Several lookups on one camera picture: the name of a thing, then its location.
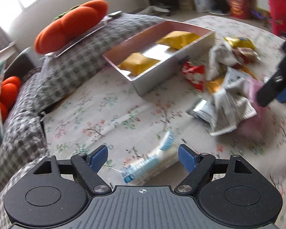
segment crosshair mark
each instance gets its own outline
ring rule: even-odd
[[[138,192],[140,192],[141,194],[145,194],[146,192],[148,192],[148,190],[146,190],[146,189],[140,189],[140,190],[138,190]]]

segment pink plastic bag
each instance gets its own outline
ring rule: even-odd
[[[246,80],[246,97],[250,100],[257,115],[243,121],[237,128],[238,134],[256,141],[263,141],[264,139],[264,117],[267,108],[260,107],[256,101],[256,94],[262,86],[263,83],[254,78]]]

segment yellow packet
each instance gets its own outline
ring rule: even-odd
[[[157,41],[157,44],[167,45],[171,48],[180,50],[186,45],[192,43],[196,39],[199,39],[200,36],[195,33],[184,32],[184,31],[172,31],[160,40]]]
[[[224,39],[232,46],[232,48],[245,47],[245,48],[251,48],[255,50],[255,45],[249,38],[225,37]]]
[[[118,68],[130,71],[134,76],[138,76],[158,62],[160,61],[156,59],[147,58],[143,56],[140,52],[135,52],[132,53],[121,64],[119,64]]]
[[[218,79],[206,83],[206,89],[211,95],[220,89],[220,85],[222,84],[223,79],[224,77],[220,77]]]

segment gray checkered blanket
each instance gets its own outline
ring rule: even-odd
[[[106,51],[162,20],[149,15],[123,14],[61,57],[48,57],[41,72],[22,86],[5,121],[0,146],[0,229],[10,225],[3,207],[6,192],[47,154],[40,112],[99,72],[106,64],[102,57]]]

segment floral bedsheet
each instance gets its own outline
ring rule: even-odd
[[[283,56],[279,50],[283,40],[262,29],[216,16],[203,16],[188,23],[215,30],[217,41],[224,36],[253,39],[262,62],[250,69],[260,79],[271,75]],[[207,55],[197,63],[207,63]],[[270,104],[265,140],[254,142],[236,133],[210,136],[202,122],[185,113],[195,95],[196,90],[177,74],[141,98],[123,76],[107,67],[45,116],[48,148],[57,159],[68,159],[106,144],[108,161],[99,175],[115,186],[124,184],[115,169],[145,157],[159,144],[164,131],[171,129],[178,143],[186,143],[198,153],[209,152],[218,158],[242,155],[280,191],[283,208],[276,225],[286,229],[286,104]],[[182,180],[179,176],[169,179]]]

